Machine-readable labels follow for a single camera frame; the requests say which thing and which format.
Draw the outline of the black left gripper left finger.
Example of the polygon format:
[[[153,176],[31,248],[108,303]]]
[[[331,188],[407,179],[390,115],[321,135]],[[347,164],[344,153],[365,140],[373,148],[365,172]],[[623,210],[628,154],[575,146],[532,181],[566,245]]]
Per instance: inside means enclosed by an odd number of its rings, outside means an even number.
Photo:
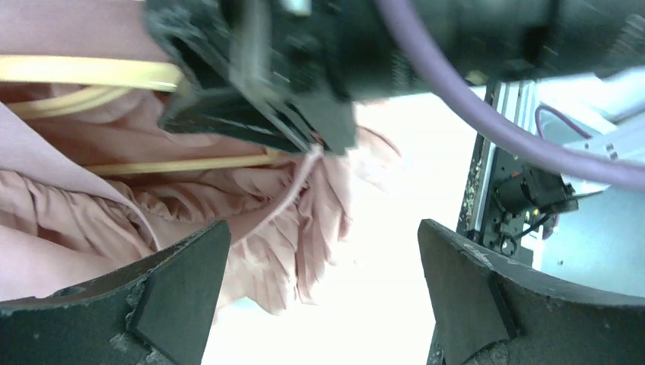
[[[198,364],[231,235],[219,221],[49,297],[1,304],[3,364]]]

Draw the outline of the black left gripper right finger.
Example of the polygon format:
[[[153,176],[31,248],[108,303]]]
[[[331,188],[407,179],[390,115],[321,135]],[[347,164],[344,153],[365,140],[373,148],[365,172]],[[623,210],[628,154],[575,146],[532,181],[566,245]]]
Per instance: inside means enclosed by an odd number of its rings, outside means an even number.
[[[418,245],[436,319],[430,363],[644,362],[642,297],[536,271],[431,219]]]

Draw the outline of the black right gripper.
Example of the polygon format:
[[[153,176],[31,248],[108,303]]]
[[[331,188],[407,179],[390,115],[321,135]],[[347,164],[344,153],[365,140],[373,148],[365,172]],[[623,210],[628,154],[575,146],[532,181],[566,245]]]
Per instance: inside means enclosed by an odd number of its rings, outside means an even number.
[[[358,101],[428,85],[370,1],[148,1],[148,33],[184,74],[158,120],[167,132],[215,133],[300,154],[354,147]]]

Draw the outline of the pink pleated skirt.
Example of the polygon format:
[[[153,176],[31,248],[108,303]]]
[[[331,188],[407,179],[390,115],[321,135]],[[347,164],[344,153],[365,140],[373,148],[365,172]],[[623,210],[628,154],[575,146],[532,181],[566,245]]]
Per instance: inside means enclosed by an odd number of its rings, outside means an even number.
[[[1,54],[170,62],[142,1],[3,1]],[[91,166],[239,157],[263,146],[157,123],[170,100],[133,89],[94,109],[22,119],[10,103],[80,84],[1,89],[1,299],[46,297],[166,249],[216,221],[229,225],[222,304],[242,297],[271,314],[312,303],[351,233],[362,195],[380,207],[398,148],[365,121],[338,157],[314,148],[252,167],[101,176]]]

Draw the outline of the wooden hanger of pink skirt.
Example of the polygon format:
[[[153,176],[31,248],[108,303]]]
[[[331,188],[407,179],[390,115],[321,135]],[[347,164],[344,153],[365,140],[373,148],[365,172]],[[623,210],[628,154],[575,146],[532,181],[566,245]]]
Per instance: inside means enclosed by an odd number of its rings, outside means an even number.
[[[183,74],[175,65],[164,62],[67,56],[1,57],[3,82],[82,85],[81,90],[62,97],[8,104],[8,108],[22,119],[64,116],[91,110],[118,99],[133,89],[173,92],[182,79]],[[170,173],[262,166],[276,163],[280,159],[280,153],[268,149],[260,155],[96,165],[89,170],[101,176]]]

